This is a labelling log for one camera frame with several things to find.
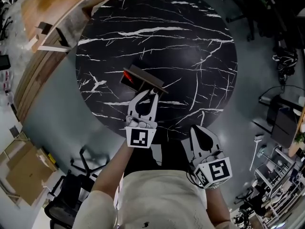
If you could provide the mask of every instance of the black chair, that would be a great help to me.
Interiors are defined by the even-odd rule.
[[[226,18],[228,23],[243,18],[248,19],[250,34],[248,41],[254,40],[254,21],[260,36],[273,37],[279,31],[286,31],[285,24],[277,8],[273,5],[273,0],[232,0],[241,10],[242,15],[235,18]]]
[[[95,178],[97,178],[97,175],[94,174],[95,172],[97,172],[98,170],[101,170],[105,165],[103,166],[100,166],[100,167],[97,167],[95,169],[89,169],[88,165],[87,165],[87,162],[84,158],[84,155],[83,153],[85,152],[86,148],[83,147],[81,150],[80,150],[80,156],[81,156],[81,161],[82,161],[82,164],[84,165],[84,168],[81,168],[79,166],[76,166],[74,165],[74,159],[72,158],[71,161],[70,161],[70,164],[72,167],[76,168],[77,170],[80,170],[81,172],[85,173],[86,174],[86,177],[90,177],[90,176],[93,176]]]
[[[57,224],[54,220],[50,220],[50,229],[66,229],[66,227]]]
[[[9,16],[6,20],[5,23],[3,24],[4,21],[4,13],[8,10],[8,8],[4,8],[3,11],[0,13],[0,41],[3,41],[4,39],[7,39],[7,34],[6,34],[6,28],[8,27],[9,24],[13,23],[13,20],[10,20],[11,17]]]
[[[61,191],[58,196],[55,195],[56,189],[61,184]],[[54,196],[44,212],[51,219],[51,228],[71,229],[76,217],[76,214],[81,206],[79,195],[81,188],[90,192],[94,181],[85,175],[75,176],[68,171],[67,176],[62,176],[49,193]]]
[[[253,194],[254,190],[252,187],[248,187],[245,193],[242,193],[235,197],[234,204],[239,204],[240,202],[245,202]]]
[[[0,55],[0,71],[8,70],[10,68],[10,59],[9,56]]]

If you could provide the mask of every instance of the person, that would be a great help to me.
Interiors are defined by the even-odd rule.
[[[236,229],[220,189],[206,189],[205,201],[204,190],[188,180],[181,142],[161,148],[160,166],[150,148],[124,142],[98,175],[73,229]],[[113,203],[123,174],[117,213]]]

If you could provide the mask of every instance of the concrete floor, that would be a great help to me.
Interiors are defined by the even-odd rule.
[[[11,91],[16,92],[18,83],[22,77],[25,68],[33,56],[31,49],[26,49],[25,46],[29,42],[21,16],[21,4],[24,0],[17,0],[13,5],[5,5],[9,10],[4,14],[4,19],[8,17],[13,20],[7,28],[8,39],[0,42],[1,54],[8,54],[11,64],[11,69],[14,74]],[[81,8],[90,0],[85,0],[79,4],[66,18],[58,25],[58,28],[64,34],[68,44],[71,47],[77,45],[82,30],[86,26],[88,19],[83,14]]]
[[[230,0],[205,1],[223,18],[240,14],[239,9]],[[221,148],[231,161],[233,178],[223,184],[221,189],[229,207],[235,209],[235,196],[251,184],[255,179],[255,168],[264,162],[262,159],[256,159],[252,171],[249,171],[254,152],[254,136],[262,133],[251,121],[262,121],[267,110],[258,104],[258,96],[279,83],[276,65],[272,61],[273,40],[261,38],[256,33],[255,41],[247,42],[249,29],[246,20],[228,24],[228,28],[237,51],[237,81],[224,112],[209,129],[218,135]],[[301,56],[295,70],[295,74],[287,83],[304,87]],[[276,93],[280,93],[280,89],[270,91],[268,96],[274,96]],[[283,97],[296,102],[299,95],[304,95],[304,92],[287,87]],[[103,164],[115,154],[124,141],[122,137],[104,127],[83,101],[75,76],[75,49],[46,82],[24,123],[24,131],[36,146],[44,146],[54,155],[63,171],[70,168],[71,157],[79,158],[78,152],[83,146],[90,150],[88,157]],[[274,143],[269,135],[265,135],[261,142],[267,143],[269,151],[272,150]],[[189,140],[184,140],[183,145],[191,159]],[[153,146],[152,149],[154,157],[160,161],[160,147]]]

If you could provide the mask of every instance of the black marble table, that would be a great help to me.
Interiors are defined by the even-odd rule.
[[[136,93],[120,83],[123,68],[141,60],[164,81],[153,143],[186,139],[193,124],[208,127],[234,89],[237,58],[222,18],[203,0],[109,0],[78,43],[76,74],[92,113],[125,136]]]

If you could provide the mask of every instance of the wooden desk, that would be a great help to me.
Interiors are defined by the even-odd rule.
[[[298,133],[298,131],[300,130],[301,124],[302,124],[303,119],[304,119],[304,117],[305,117],[304,115],[305,115],[305,106],[303,107],[302,113],[301,113],[301,115],[300,115],[300,119],[299,119],[299,121],[298,121],[298,123],[297,123],[297,128],[296,128],[295,136],[296,136],[296,134]],[[295,142],[293,142],[293,143],[291,144],[291,146],[289,147],[289,151],[288,151],[289,157],[292,157],[292,156],[295,155],[295,153],[298,151],[298,149],[301,148],[300,145],[301,145],[301,144],[297,144],[297,143],[295,143]]]
[[[33,52],[44,44],[48,36],[59,23],[84,0],[25,0],[21,5],[21,14],[26,35],[32,40],[38,35],[38,40],[32,45]],[[52,25],[48,35],[42,35],[38,29],[40,22]]]

